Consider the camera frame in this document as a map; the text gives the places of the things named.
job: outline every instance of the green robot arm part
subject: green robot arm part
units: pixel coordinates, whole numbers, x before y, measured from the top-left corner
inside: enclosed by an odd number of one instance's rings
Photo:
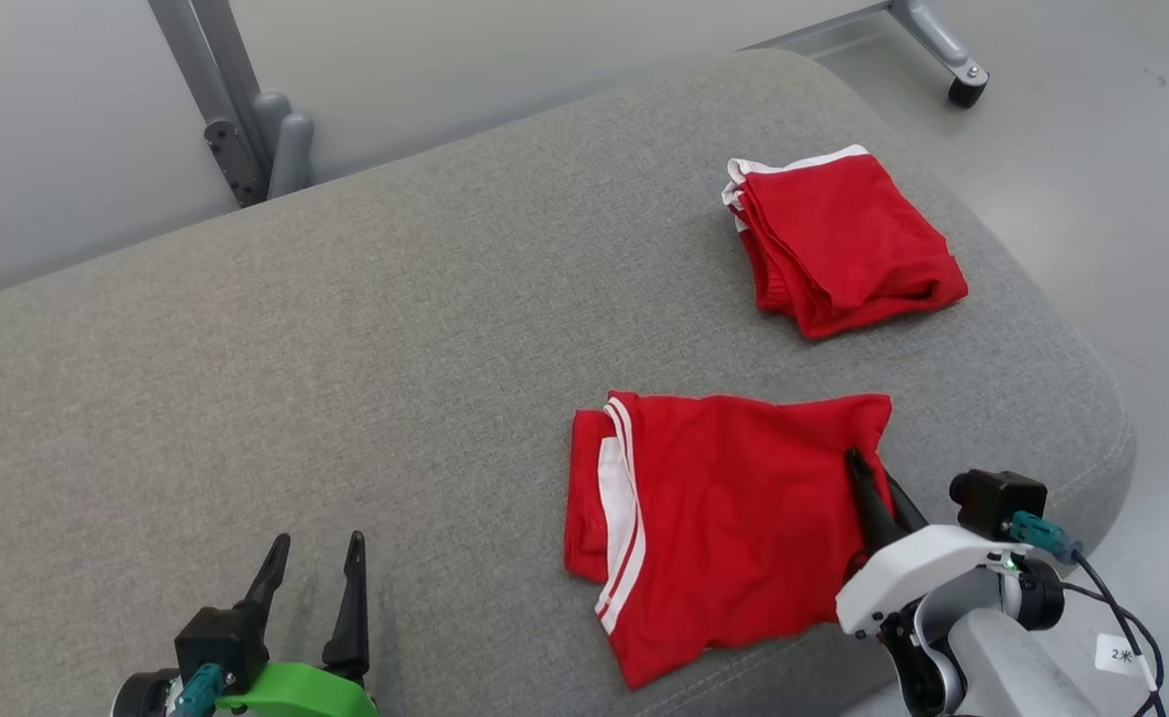
[[[290,539],[279,535],[251,588],[230,609],[203,607],[174,640],[178,670],[139,673],[117,694],[111,717],[208,717],[215,711],[260,717],[376,717],[367,673],[365,537],[350,536],[345,594],[324,667],[270,662],[265,621],[284,581]]]

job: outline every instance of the black cable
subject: black cable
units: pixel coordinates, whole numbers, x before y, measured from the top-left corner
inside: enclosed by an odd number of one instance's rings
[[[1099,572],[1094,571],[1093,566],[1090,566],[1090,561],[1088,559],[1085,559],[1084,553],[1079,550],[1072,550],[1072,557],[1075,558],[1075,561],[1079,563],[1081,568],[1085,568],[1086,574],[1090,575],[1090,580],[1093,580],[1093,585],[1099,587],[1099,592],[1102,593],[1102,601],[1112,608],[1112,612],[1116,615],[1116,622],[1120,623],[1120,630],[1126,633],[1126,640],[1129,640],[1129,648],[1134,650],[1136,656],[1141,657],[1141,660],[1146,662],[1146,656],[1143,656],[1143,650],[1141,650],[1139,639],[1134,636],[1134,632],[1129,628],[1129,620],[1126,620],[1126,613],[1129,612],[1127,612],[1123,607],[1120,607],[1120,604],[1118,604],[1114,595],[1112,595],[1112,590],[1107,588],[1107,582],[1104,582],[1102,578],[1099,577]],[[1164,717],[1164,703],[1158,697],[1158,685],[1153,690],[1149,697],[1146,698],[1146,702],[1149,702],[1150,705],[1155,708],[1155,713],[1158,717]]]
[[[1061,582],[1061,585],[1063,590],[1078,592],[1091,600],[1098,600],[1099,602],[1104,604],[1107,602],[1107,599],[1102,598],[1102,594],[1095,593],[1088,588],[1082,588],[1081,586],[1075,585],[1075,582]],[[1153,654],[1153,656],[1155,657],[1155,687],[1163,688],[1164,656],[1158,649],[1158,642],[1155,641],[1155,635],[1150,634],[1150,630],[1146,629],[1143,621],[1139,620],[1139,616],[1134,615],[1134,613],[1130,613],[1129,609],[1125,609],[1123,607],[1121,607],[1120,612],[1122,613],[1123,616],[1126,616],[1127,620],[1129,620],[1132,623],[1134,623],[1135,627],[1139,628],[1139,632],[1141,632],[1141,634],[1143,634],[1146,639],[1146,644],[1150,646],[1150,654]],[[1147,695],[1146,702],[1143,703],[1143,705],[1139,708],[1139,711],[1134,713],[1134,717],[1141,717],[1143,716],[1143,713],[1149,712],[1150,709],[1153,708],[1154,708],[1153,698],[1150,698],[1150,695]]]

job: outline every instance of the gray fabric surface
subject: gray fabric surface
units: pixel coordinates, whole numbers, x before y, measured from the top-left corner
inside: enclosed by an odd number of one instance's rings
[[[756,310],[718,192],[727,158],[851,143],[970,297],[812,345]],[[572,412],[613,387],[888,393],[881,454],[932,518],[955,473],[1010,468],[1091,544],[1134,455],[1090,346],[970,211],[825,70],[739,54],[2,291],[0,713],[105,713],[279,531],[267,640],[317,662],[352,528],[385,713],[829,713],[885,681],[818,627],[624,688],[561,566]]]

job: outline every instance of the folded red garment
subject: folded red garment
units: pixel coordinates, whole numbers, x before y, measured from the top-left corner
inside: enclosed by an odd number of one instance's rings
[[[947,241],[857,144],[776,168],[727,164],[722,200],[753,263],[756,304],[823,338],[968,291]]]
[[[863,550],[844,454],[890,506],[877,442],[890,397],[773,406],[613,392],[572,427],[565,560],[604,582],[595,612],[630,688],[837,621]]]

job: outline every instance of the white panel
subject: white panel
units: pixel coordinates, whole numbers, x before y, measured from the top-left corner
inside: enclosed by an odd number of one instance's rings
[[[866,0],[235,0],[262,90],[316,117],[320,180]]]
[[[0,284],[234,208],[145,0],[0,0]]]

